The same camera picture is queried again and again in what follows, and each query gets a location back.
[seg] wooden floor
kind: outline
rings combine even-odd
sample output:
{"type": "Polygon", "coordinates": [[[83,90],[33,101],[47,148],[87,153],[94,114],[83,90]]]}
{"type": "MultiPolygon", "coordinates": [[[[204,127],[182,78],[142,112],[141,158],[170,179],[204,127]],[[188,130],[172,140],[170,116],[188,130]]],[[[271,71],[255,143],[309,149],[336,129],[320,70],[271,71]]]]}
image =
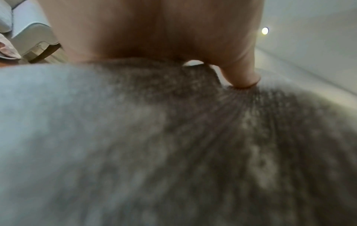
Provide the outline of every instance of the wooden floor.
{"type": "MultiPolygon", "coordinates": [[[[22,63],[26,64],[28,63],[29,60],[34,59],[36,56],[38,56],[40,53],[42,53],[46,48],[48,47],[48,44],[45,42],[42,42],[35,46],[29,53],[27,53],[25,56],[23,56],[22,63]]],[[[39,63],[52,63],[52,64],[59,64],[59,63],[66,63],[68,62],[68,57],[64,50],[60,48],[57,50],[54,54],[51,56],[47,57],[45,60],[40,61],[39,63]]]]}

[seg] recessed light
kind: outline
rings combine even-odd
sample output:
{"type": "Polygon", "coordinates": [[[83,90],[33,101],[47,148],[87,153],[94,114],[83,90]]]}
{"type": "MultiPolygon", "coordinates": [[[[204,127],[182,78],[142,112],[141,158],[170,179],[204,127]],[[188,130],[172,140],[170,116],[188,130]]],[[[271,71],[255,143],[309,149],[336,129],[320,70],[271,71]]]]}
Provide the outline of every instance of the recessed light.
{"type": "Polygon", "coordinates": [[[269,33],[269,28],[264,27],[264,28],[261,30],[261,32],[263,33],[263,35],[266,35],[266,34],[269,33]]]}

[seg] pink cloth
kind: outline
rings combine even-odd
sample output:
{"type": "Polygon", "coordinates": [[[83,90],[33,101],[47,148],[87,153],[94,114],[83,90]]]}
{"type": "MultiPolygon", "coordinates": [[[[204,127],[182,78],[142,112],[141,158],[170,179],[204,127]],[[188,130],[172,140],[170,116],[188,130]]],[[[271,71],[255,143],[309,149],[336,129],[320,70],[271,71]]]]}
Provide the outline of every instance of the pink cloth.
{"type": "Polygon", "coordinates": [[[11,42],[2,34],[0,34],[0,52],[8,57],[21,59],[19,52],[15,49],[11,42]]]}

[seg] round light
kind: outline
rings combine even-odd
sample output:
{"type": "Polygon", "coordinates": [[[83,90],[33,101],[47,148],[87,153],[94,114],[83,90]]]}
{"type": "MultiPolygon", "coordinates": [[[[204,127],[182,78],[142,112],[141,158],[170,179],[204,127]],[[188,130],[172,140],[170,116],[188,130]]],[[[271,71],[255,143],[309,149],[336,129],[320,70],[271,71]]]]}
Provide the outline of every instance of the round light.
{"type": "Polygon", "coordinates": [[[261,32],[263,33],[263,35],[266,35],[269,33],[269,28],[265,27],[261,30],[261,32]]]}

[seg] skin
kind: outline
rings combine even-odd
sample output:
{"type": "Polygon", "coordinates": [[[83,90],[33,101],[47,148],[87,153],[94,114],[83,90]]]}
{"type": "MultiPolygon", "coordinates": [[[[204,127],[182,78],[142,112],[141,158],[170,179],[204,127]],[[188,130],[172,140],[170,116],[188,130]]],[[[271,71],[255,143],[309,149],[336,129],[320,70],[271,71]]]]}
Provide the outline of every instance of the skin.
{"type": "Polygon", "coordinates": [[[235,87],[256,84],[263,0],[38,0],[74,62],[201,60],[235,87]]]}

